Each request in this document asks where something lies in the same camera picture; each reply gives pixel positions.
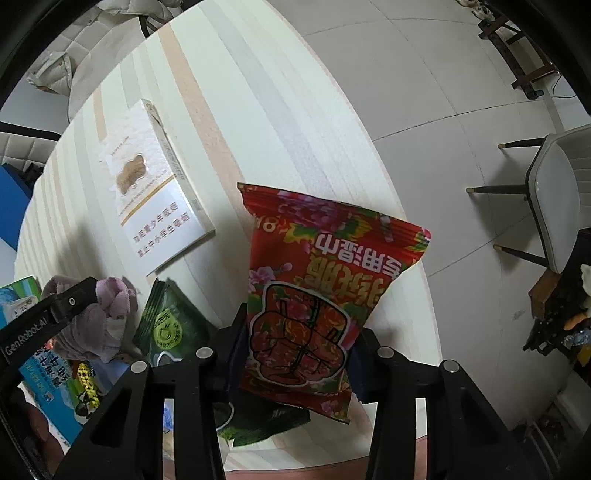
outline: screw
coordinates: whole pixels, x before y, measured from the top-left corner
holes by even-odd
[[[392,358],[394,356],[394,350],[389,346],[381,346],[378,348],[378,356],[381,358]]]
[[[213,350],[208,346],[202,346],[195,352],[195,355],[197,355],[198,358],[209,358],[213,355]]]
[[[146,370],[147,366],[148,365],[146,365],[146,362],[135,362],[133,365],[131,365],[131,371],[134,374],[140,374],[141,372]]]
[[[456,373],[460,369],[460,365],[455,360],[445,360],[443,368],[451,374]]]

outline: shoe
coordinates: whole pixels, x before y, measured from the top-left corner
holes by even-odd
[[[456,0],[456,2],[466,8],[474,8],[480,5],[480,2],[478,0]]]
[[[489,22],[495,21],[495,16],[484,5],[479,5],[478,7],[473,8],[472,13],[476,18],[479,18],[480,20],[488,20]]]

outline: white table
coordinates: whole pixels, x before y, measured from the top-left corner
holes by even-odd
[[[310,47],[263,0],[206,0],[144,41],[84,104],[35,186],[16,277],[125,276],[143,306],[150,279],[121,235],[95,152],[140,98],[157,108],[216,235],[166,266],[214,324],[246,300],[253,220],[237,181],[349,202],[405,218],[394,185],[359,118]],[[421,263],[388,289],[368,326],[410,359],[441,361]],[[418,403],[417,437],[425,435]],[[354,401],[350,425],[312,422],[230,452],[226,469],[322,465],[369,452],[375,406]]]

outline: white chair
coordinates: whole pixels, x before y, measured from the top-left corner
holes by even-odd
[[[591,125],[545,138],[500,144],[540,146],[521,185],[472,187],[468,193],[526,195],[540,233],[544,257],[494,245],[502,251],[561,273],[579,230],[591,227]]]

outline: clothing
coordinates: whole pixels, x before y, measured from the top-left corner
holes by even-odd
[[[76,283],[75,278],[57,275],[45,285],[41,296],[62,293]],[[89,305],[54,337],[53,351],[69,360],[111,361],[121,347],[127,316],[137,309],[135,296],[135,290],[120,278],[99,280],[98,303]]]

